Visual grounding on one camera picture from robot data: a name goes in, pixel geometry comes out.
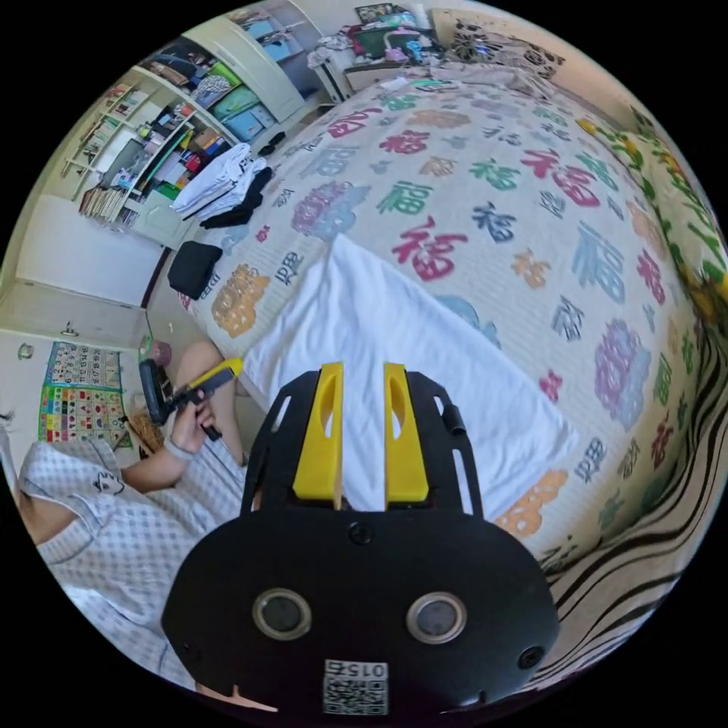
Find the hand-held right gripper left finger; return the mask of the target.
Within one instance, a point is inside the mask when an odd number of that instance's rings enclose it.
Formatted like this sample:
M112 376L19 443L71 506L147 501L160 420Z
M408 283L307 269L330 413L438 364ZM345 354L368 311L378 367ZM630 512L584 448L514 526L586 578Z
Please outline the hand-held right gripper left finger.
M343 395L344 364L324 364L318 372L293 480L293 492L301 501L342 507Z

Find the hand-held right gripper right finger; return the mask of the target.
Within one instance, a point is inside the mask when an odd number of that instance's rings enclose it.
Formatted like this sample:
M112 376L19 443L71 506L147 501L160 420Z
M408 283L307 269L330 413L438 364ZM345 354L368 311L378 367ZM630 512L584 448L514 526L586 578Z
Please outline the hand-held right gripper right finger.
M407 373L392 362L384 364L384 491L386 504L422 504L428 497Z

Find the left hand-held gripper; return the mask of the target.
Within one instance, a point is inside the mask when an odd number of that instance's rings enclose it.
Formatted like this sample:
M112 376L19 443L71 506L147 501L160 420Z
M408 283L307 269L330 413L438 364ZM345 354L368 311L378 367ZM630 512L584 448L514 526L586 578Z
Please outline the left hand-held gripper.
M243 364L244 359L240 357L225 359L189 384L173 391L162 367L154 359L143 360L139 363L140 380L153 424L164 427L173 414L184 408L194 391L202 390L211 396L216 389L237 380L243 371Z

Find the person's left hand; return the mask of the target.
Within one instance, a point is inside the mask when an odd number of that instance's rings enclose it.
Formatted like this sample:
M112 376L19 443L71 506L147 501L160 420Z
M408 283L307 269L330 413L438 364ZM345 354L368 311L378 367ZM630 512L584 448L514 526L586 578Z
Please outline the person's left hand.
M184 408L177 411L166 448L178 459L191 460L204 445L208 429L215 428L209 397L197 390Z

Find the person's right hand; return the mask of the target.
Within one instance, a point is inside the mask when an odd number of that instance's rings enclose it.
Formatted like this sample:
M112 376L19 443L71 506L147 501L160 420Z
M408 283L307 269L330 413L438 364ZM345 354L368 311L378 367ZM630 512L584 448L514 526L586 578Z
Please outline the person's right hand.
M212 689L209 689L209 688L203 686L200 683L197 683L196 691L199 694L204 695L208 698L212 698L212 699L222 701L222 702L227 702L227 703L234 704L236 706L240 706L243 708L251 708L254 710L267 711L267 712L277 712L278 711L278 709L275 707L245 698L238 692L236 687L233 688L233 695L223 695L219 692L216 692Z

